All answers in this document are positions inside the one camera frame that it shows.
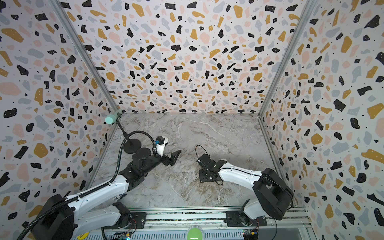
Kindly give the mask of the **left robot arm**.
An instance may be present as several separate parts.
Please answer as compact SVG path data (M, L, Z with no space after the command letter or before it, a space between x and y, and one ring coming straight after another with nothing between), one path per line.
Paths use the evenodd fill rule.
M59 194L49 198L44 212L38 215L38 222L31 229L32 235L37 240L70 240L98 228L124 228L133 224L135 219L131 211L121 202L97 211L94 208L113 197L126 195L158 165L173 166L180 153L159 155L156 151L141 148L112 182L107 181L68 198Z

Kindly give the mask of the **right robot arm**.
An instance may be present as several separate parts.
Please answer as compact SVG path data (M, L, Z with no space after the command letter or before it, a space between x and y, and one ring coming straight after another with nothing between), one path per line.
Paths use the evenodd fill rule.
M281 221L293 202L293 191L273 169L247 170L234 166L225 159L214 161L208 154L201 155L197 163L201 167L201 183L214 182L219 185L229 182L255 193L255 199L247 200L235 213L235 217L230 217L233 224L250 226L254 220L263 216Z

